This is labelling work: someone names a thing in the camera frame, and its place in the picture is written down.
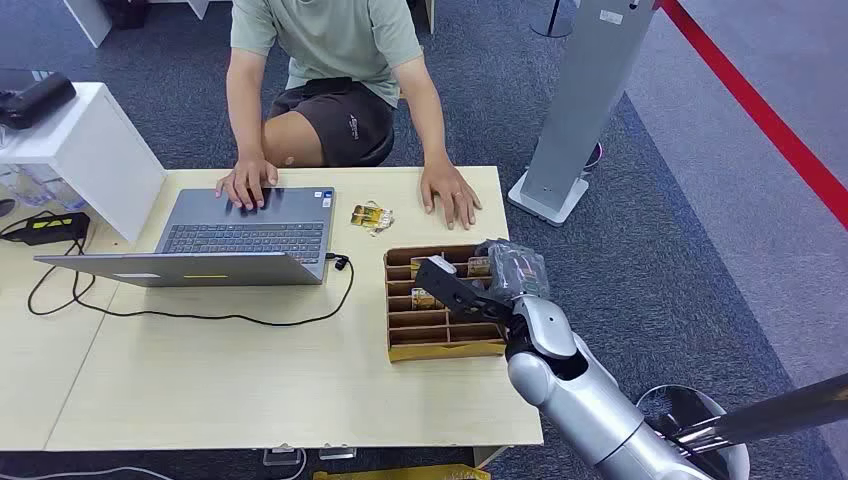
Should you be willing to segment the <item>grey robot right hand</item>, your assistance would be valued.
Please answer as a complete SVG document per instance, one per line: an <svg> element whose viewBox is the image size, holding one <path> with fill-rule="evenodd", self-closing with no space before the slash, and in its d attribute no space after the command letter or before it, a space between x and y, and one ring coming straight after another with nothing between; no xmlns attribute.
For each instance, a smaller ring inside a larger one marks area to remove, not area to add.
<svg viewBox="0 0 848 480"><path fill-rule="evenodd" d="M521 295L550 299L550 284L542 255L505 239L486 240L476 246L476 256L486 257L492 280L485 292L500 301Z"/></svg>

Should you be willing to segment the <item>person's right hand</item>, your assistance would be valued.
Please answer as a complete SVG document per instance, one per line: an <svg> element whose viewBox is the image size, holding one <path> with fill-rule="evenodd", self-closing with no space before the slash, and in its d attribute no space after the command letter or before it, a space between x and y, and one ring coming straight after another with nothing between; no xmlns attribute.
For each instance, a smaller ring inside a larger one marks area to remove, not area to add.
<svg viewBox="0 0 848 480"><path fill-rule="evenodd" d="M239 155L230 173L217 181L215 196L226 198L235 207L261 209L265 206L263 189L277 182L278 168L262 155Z"/></svg>

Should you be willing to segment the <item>person's left hand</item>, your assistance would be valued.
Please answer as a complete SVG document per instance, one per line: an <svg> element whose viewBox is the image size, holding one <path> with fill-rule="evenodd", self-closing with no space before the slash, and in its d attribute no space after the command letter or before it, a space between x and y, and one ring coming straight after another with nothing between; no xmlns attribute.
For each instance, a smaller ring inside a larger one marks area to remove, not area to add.
<svg viewBox="0 0 848 480"><path fill-rule="evenodd" d="M427 214L440 202L449 230L459 223L464 230L476 224L476 211L482 209L476 192L450 161L426 163L420 177L420 193Z"/></svg>

